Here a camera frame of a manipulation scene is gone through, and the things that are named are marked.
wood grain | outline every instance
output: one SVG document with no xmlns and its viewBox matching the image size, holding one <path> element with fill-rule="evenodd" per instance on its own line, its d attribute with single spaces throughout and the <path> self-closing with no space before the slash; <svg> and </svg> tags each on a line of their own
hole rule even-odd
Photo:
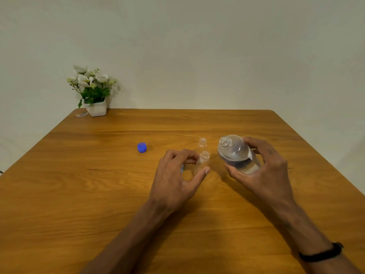
<svg viewBox="0 0 365 274">
<path fill-rule="evenodd" d="M 297 201 L 365 271 L 365 196 L 273 111 L 112 109 L 75 117 L 81 111 L 0 177 L 0 273 L 78 273 L 146 200 L 166 150 L 194 149 L 201 137 L 212 171 L 134 272 L 304 273 L 279 221 L 227 176 L 217 156 L 227 134 L 270 142 L 288 160 Z M 139 142 L 146 153 L 137 152 Z"/>
</svg>

black bracelet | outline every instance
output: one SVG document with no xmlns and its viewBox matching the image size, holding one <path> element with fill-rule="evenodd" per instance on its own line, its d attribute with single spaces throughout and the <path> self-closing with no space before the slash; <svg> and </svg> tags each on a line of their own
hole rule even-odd
<svg viewBox="0 0 365 274">
<path fill-rule="evenodd" d="M 318 254 L 305 256 L 299 252 L 299 257 L 305 262 L 321 262 L 323 260 L 328 260 L 334 258 L 341 254 L 342 248 L 344 247 L 340 242 L 332 242 L 333 248 Z"/>
</svg>

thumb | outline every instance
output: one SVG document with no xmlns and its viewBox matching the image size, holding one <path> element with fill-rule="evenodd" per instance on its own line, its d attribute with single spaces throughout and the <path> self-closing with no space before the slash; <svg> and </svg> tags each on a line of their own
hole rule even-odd
<svg viewBox="0 0 365 274">
<path fill-rule="evenodd" d="M 249 175 L 244 174 L 237 170 L 234 166 L 230 166 L 228 164 L 225 164 L 226 169 L 228 170 L 228 174 L 235 179 L 236 181 L 240 182 L 243 186 L 250 188 L 250 179 Z"/>
<path fill-rule="evenodd" d="M 208 166 L 204 167 L 203 169 L 198 171 L 198 173 L 194 176 L 194 178 L 190 182 L 186 184 L 186 187 L 189 193 L 191 193 L 191 196 L 193 196 L 196 193 L 200 184 L 202 183 L 202 181 L 205 179 L 205 177 L 208 175 L 209 172 L 210 168 Z"/>
</svg>

clear plastic bottle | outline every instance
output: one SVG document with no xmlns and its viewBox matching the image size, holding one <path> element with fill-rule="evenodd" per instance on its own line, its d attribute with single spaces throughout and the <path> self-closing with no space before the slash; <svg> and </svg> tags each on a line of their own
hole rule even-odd
<svg viewBox="0 0 365 274">
<path fill-rule="evenodd" d="M 203 151 L 200 154 L 199 160 L 196 162 L 196 166 L 195 166 L 195 170 L 194 170 L 194 175 L 196 175 L 196 173 L 201 170 L 202 168 L 209 166 L 209 161 L 210 161 L 210 154 L 207 151 Z"/>
<path fill-rule="evenodd" d="M 243 139 L 235 134 L 221 137 L 218 143 L 218 153 L 221 158 L 237 170 L 251 174 L 260 168 L 260 161 Z"/>
<path fill-rule="evenodd" d="M 205 138 L 199 139 L 198 148 L 196 151 L 199 153 L 199 155 L 204 151 L 208 151 L 207 140 Z"/>
</svg>

blue bottle cap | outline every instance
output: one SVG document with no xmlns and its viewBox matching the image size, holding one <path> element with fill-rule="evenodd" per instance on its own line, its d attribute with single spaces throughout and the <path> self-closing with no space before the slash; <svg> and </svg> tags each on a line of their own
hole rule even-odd
<svg viewBox="0 0 365 274">
<path fill-rule="evenodd" d="M 147 151 L 147 145 L 144 142 L 138 143 L 137 149 L 138 149 L 138 152 L 144 153 Z"/>
</svg>

